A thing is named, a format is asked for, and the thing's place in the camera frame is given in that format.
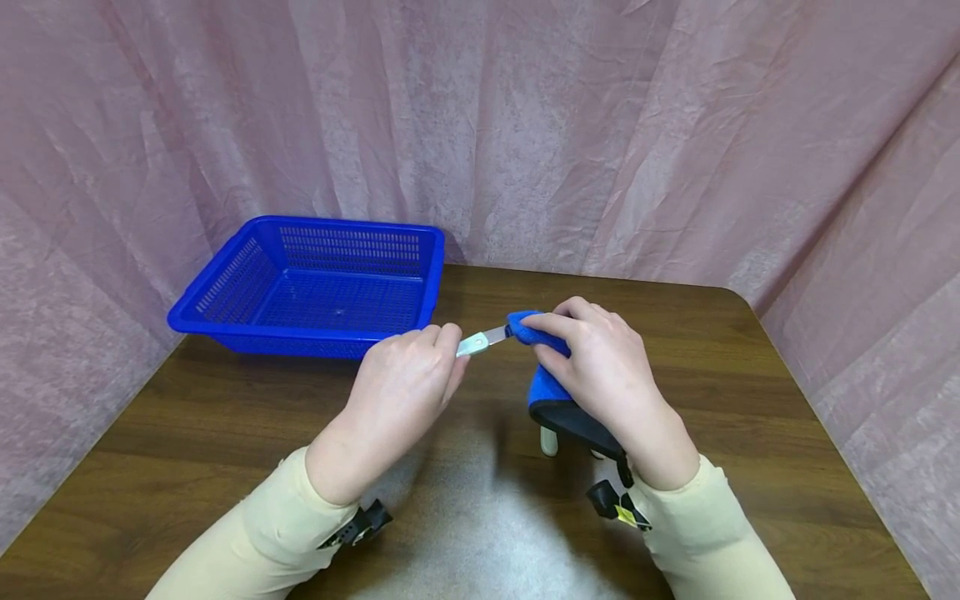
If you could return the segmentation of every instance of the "person's left hand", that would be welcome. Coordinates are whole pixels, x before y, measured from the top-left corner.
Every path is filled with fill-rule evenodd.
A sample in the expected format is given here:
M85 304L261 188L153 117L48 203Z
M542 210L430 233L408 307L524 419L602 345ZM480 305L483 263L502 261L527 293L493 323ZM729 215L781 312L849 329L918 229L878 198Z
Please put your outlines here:
M321 498L356 501L427 432L464 378L462 335L455 324L429 325L370 348L347 406L307 448L307 476Z

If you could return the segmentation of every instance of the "wrist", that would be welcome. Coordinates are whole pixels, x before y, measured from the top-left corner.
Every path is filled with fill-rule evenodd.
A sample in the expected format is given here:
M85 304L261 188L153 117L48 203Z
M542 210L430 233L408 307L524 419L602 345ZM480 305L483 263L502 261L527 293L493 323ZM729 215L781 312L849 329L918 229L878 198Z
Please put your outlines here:
M333 505L356 502L370 484L365 481L352 438L338 416L307 447L307 479L317 495Z
M653 427L634 429L621 445L639 478L655 490L668 492L693 480L700 470L700 452L680 415L665 402L660 410L646 421Z

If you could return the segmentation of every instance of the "black buckle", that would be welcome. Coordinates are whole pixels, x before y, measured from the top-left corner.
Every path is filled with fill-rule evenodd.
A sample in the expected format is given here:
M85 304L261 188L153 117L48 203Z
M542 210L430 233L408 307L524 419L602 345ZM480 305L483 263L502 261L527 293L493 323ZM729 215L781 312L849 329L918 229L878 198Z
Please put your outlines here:
M369 540L375 536L384 525L394 520L386 507L379 500L374 500L366 509L360 509L357 514L343 527L337 530L324 543L320 544L318 550L331 548L338 545L355 546L364 540Z
M623 495L617 494L613 489L613 485L607 479L604 479L587 490L587 498L590 504L593 505L593 510L596 511L596 514L602 518L619 518L620 513L616 509L620 507L633 516L636 527L640 531L650 531L653 529L647 517L636 509L634 500L630 495L628 493L624 493Z

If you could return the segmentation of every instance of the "blue plastic basket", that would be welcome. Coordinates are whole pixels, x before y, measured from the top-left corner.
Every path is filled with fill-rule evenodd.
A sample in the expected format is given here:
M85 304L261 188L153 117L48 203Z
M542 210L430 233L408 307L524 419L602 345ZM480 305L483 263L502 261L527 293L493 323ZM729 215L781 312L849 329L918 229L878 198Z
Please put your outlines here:
M237 352L359 359L430 323L443 267L437 228L257 217L197 275L167 322Z

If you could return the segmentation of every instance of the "blue sponge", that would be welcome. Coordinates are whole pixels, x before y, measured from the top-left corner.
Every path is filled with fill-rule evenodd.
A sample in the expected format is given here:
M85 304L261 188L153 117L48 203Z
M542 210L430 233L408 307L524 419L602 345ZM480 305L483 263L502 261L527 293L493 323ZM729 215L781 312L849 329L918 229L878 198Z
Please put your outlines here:
M525 346L533 344L545 344L556 350L563 356L570 355L570 347L566 342L557 336L550 335L538 329L527 327L520 323L524 318L530 315L538 315L539 310L521 310L511 313L507 316L507 323L510 324L510 330L514 337ZM568 400L573 401L570 393L560 385L557 378L551 375L543 365L537 366L537 372L534 373L534 380L530 384L530 393L527 395L527 407L533 407L537 402L544 400Z

